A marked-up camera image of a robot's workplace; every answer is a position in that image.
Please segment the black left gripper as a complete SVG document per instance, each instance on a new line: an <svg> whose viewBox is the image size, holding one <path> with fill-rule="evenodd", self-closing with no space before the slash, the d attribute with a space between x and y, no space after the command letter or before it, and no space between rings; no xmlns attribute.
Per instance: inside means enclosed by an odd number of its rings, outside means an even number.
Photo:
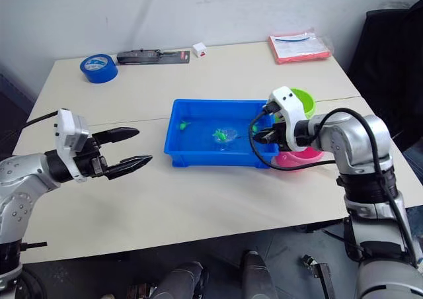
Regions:
<svg viewBox="0 0 423 299"><path fill-rule="evenodd" d="M139 134L139 130L130 127L118 127L93 134L73 158L80 174L85 177L116 179L133 173L149 163L152 155L134 156L121 160L118 164L108 166L100 153L101 145L127 140Z"/></svg>

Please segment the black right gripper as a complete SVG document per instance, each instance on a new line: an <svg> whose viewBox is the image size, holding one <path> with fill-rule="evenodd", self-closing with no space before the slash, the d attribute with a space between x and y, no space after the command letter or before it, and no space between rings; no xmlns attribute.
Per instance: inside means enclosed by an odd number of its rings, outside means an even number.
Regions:
<svg viewBox="0 0 423 299"><path fill-rule="evenodd" d="M254 140L260 144L277 144L280 148L287 148L286 122L279 120L271 128L259 130L253 134Z"/></svg>

